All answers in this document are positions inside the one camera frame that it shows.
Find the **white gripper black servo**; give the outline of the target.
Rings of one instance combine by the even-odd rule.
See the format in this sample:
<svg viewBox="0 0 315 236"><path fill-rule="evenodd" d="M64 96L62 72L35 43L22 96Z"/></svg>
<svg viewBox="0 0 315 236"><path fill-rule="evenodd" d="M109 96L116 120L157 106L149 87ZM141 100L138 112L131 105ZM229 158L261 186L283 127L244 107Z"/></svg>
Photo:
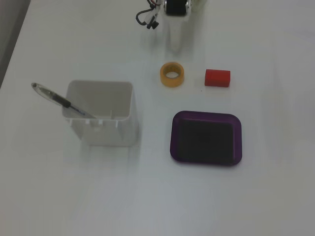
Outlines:
<svg viewBox="0 0 315 236"><path fill-rule="evenodd" d="M191 13L191 0L163 0L163 11L169 29L169 49L175 55L181 53L185 18Z"/></svg>

